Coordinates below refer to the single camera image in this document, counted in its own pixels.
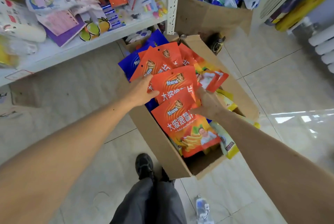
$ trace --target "wall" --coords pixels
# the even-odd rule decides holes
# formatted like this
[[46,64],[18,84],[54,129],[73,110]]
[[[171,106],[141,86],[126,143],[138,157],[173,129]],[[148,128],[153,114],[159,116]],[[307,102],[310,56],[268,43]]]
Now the wall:
[[326,0],[308,14],[313,23],[320,23],[327,28],[334,24],[334,0]]

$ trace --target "shoe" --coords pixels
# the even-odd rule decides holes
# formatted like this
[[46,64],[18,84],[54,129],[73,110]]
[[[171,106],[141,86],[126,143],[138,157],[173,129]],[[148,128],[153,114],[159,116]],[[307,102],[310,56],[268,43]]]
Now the shoe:
[[175,179],[174,180],[169,180],[169,177],[168,177],[166,171],[164,170],[164,168],[162,168],[162,171],[161,171],[161,181],[162,182],[170,182],[170,183],[173,184],[173,186],[175,184]]
[[154,180],[153,161],[148,154],[139,154],[136,158],[136,172],[139,180],[150,177]]

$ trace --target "hand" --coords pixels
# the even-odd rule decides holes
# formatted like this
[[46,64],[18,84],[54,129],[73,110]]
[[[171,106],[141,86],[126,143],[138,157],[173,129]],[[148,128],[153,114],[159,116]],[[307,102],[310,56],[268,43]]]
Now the hand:
[[215,93],[207,92],[204,88],[199,87],[196,95],[201,99],[202,105],[190,110],[191,114],[199,114],[211,120],[217,120],[217,117],[226,109],[218,100]]
[[134,80],[129,85],[128,92],[124,95],[124,100],[132,108],[146,104],[149,100],[159,95],[159,91],[147,92],[150,80],[153,78],[153,75],[149,74],[147,76],[139,77]]

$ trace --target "purple book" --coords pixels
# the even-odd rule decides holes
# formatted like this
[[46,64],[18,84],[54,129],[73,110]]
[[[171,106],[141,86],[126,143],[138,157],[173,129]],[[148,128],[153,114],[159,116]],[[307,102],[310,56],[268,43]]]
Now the purple book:
[[82,20],[80,15],[76,15],[75,18],[78,21],[78,25],[64,32],[63,34],[56,36],[47,27],[44,27],[46,34],[51,38],[59,47],[63,47],[69,41],[71,41],[85,26],[86,23]]

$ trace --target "forearm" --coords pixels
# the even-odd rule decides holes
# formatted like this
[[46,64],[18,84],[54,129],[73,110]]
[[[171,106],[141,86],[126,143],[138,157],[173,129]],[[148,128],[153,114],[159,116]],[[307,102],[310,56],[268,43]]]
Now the forearm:
[[233,112],[216,121],[235,141],[253,174],[288,223],[334,220],[334,177]]
[[0,222],[47,223],[130,108],[125,100],[109,104],[3,164]]

